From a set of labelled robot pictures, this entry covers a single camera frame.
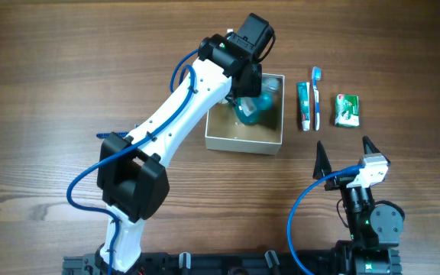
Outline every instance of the wooden table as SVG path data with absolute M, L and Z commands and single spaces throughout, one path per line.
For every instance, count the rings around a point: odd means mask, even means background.
M 140 2 L 0 6 L 0 274 L 59 274 L 64 255 L 104 241 L 106 217 L 73 209 L 70 181 L 99 158 L 96 133 L 127 131 L 169 96 L 177 62 L 204 37 L 266 18 L 277 42 L 264 72 L 286 76 L 275 157 L 205 149 L 205 118 L 168 169 L 170 193 L 147 222 L 143 251 L 287 251 L 286 217 L 313 182 L 318 140 L 335 169 L 368 135 L 392 161 L 375 199 L 407 214 L 405 274 L 440 274 L 440 2 Z M 296 126 L 296 82 L 323 70 L 320 131 Z M 361 98 L 361 126 L 332 124 L 339 93 Z M 103 207 L 95 173 L 78 202 Z M 349 239 L 338 192 L 299 207 L 297 249 Z

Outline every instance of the soap bar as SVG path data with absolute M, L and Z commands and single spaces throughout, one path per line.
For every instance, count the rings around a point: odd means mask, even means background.
M 335 126 L 356 128 L 359 126 L 359 97 L 337 95 L 335 99 Z

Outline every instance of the white box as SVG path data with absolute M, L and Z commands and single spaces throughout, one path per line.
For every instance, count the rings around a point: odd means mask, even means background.
M 270 127 L 244 125 L 231 105 L 217 104 L 206 115 L 206 149 L 271 155 L 278 152 L 283 143 L 284 76 L 263 73 L 266 76 L 279 78 L 282 83 L 281 97 L 270 111 Z

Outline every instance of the wooden surface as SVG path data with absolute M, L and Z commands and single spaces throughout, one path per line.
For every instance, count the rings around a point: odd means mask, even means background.
M 335 169 L 368 135 L 392 161 L 375 199 L 402 206 L 405 274 L 440 274 L 440 2 L 141 2 L 0 6 L 0 274 L 59 274 L 64 255 L 95 251 L 106 217 L 66 202 L 99 158 L 96 133 L 127 131 L 170 94 L 177 62 L 199 42 L 266 18 L 277 42 L 264 72 L 286 76 L 275 157 L 205 149 L 205 118 L 168 170 L 170 194 L 143 251 L 287 251 L 286 217 L 313 182 L 316 141 Z M 296 126 L 296 82 L 323 69 L 320 131 Z M 334 98 L 359 95 L 361 127 L 332 124 Z M 78 202 L 103 207 L 95 173 Z M 348 230 L 337 192 L 316 188 L 294 221 L 297 249 L 329 249 Z

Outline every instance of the open box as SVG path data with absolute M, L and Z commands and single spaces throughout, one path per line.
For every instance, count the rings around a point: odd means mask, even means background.
M 263 112 L 260 123 L 244 125 L 230 104 L 216 104 L 206 116 L 205 144 L 210 150 L 276 154 L 283 141 L 284 76 L 263 73 L 280 81 L 274 107 Z

